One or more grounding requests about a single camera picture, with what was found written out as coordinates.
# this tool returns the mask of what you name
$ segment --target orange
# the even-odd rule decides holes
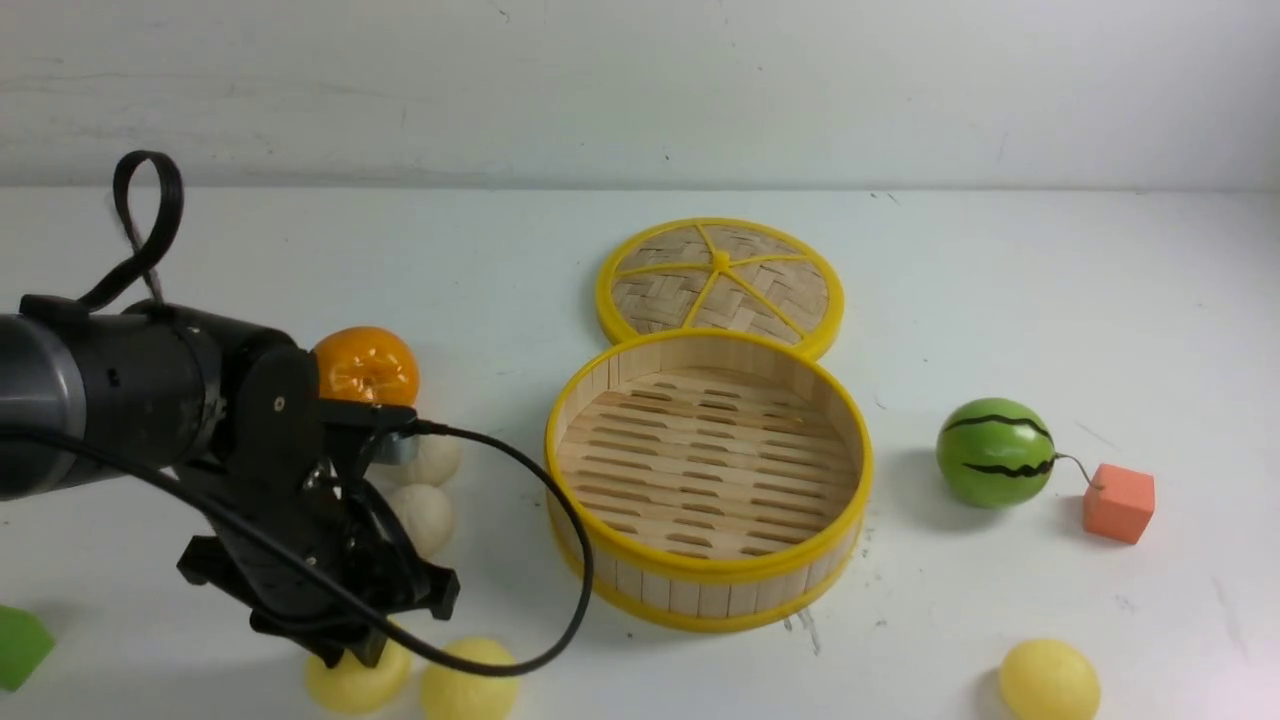
[[[320,397],[408,406],[417,401],[417,360],[392,332],[347,328],[321,340],[314,352]]]

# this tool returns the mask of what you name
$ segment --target green block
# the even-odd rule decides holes
[[[26,610],[0,605],[0,691],[14,692],[54,650],[54,635]]]

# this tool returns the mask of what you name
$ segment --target yellow ball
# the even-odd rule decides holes
[[[343,653],[330,670],[316,656],[307,660],[307,692],[316,705],[342,715],[366,715],[387,705],[408,680],[408,651],[388,642],[381,660],[365,667],[356,656]]]
[[[461,639],[444,650],[489,665],[516,661],[489,638]],[[516,705],[518,691],[518,678],[481,678],[431,665],[422,673],[422,710],[428,720],[503,720]]]
[[[1000,665],[1000,692],[1020,720],[1093,720],[1102,702],[1089,660],[1053,639],[1009,651]]]

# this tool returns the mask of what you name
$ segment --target orange foam cube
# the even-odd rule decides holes
[[[1098,465],[1084,493],[1084,529],[1137,544],[1156,514],[1156,478],[1115,465]]]

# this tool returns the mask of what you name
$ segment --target watermelon stripe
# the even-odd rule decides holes
[[[964,466],[978,473],[987,473],[989,475],[1005,475],[1006,478],[1034,478],[1052,470],[1053,460],[1046,460],[1034,468],[1030,465],[1023,465],[1016,470],[1005,465],[974,465],[973,462],[965,462]]]
[[[1037,433],[1047,437],[1050,441],[1053,438],[1048,434],[1048,430],[1039,427],[1039,423],[1032,420],[1030,418],[1006,418],[1004,415],[982,415],[979,418],[961,418],[955,423],[951,423],[942,432],[947,432],[952,428],[959,428],[960,425],[980,425],[983,423],[1000,423],[1002,425],[1023,425],[1036,430]]]

